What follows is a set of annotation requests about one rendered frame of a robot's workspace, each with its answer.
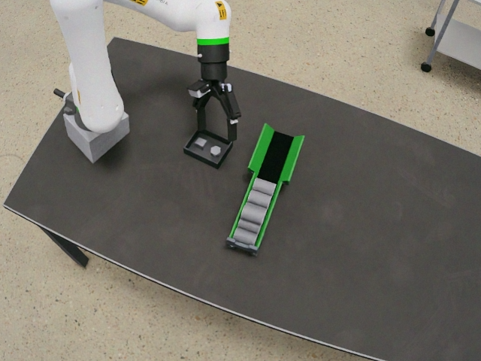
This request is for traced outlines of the black flat strip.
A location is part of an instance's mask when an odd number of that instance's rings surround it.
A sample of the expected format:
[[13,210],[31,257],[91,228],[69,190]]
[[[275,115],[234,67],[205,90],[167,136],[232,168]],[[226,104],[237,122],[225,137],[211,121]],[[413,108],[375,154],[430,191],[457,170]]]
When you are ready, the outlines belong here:
[[277,188],[293,139],[290,135],[274,131],[257,178],[274,183]]

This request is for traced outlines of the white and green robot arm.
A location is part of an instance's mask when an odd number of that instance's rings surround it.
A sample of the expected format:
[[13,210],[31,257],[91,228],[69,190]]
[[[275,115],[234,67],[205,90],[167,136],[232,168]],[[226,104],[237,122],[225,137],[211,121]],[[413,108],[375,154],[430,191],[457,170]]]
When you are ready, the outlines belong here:
[[147,15],[176,32],[196,30],[198,62],[230,60],[231,8],[224,0],[50,0],[71,58],[72,89],[65,94],[55,88],[53,94],[63,99],[64,113],[73,114],[85,131],[109,132],[124,112],[107,54],[103,1]]

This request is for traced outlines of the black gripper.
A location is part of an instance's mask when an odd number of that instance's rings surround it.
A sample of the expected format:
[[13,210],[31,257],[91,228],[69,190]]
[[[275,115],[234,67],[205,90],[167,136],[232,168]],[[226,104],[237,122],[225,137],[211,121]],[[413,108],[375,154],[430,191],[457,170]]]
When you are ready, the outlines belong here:
[[233,85],[232,83],[225,84],[226,78],[227,62],[214,64],[201,63],[200,80],[211,80],[211,87],[209,87],[210,91],[202,97],[195,97],[192,106],[196,108],[198,131],[201,131],[206,129],[206,115],[204,108],[206,108],[205,106],[210,97],[213,96],[219,100],[228,117],[228,142],[231,142],[237,140],[237,118],[241,117],[241,112],[234,95]]

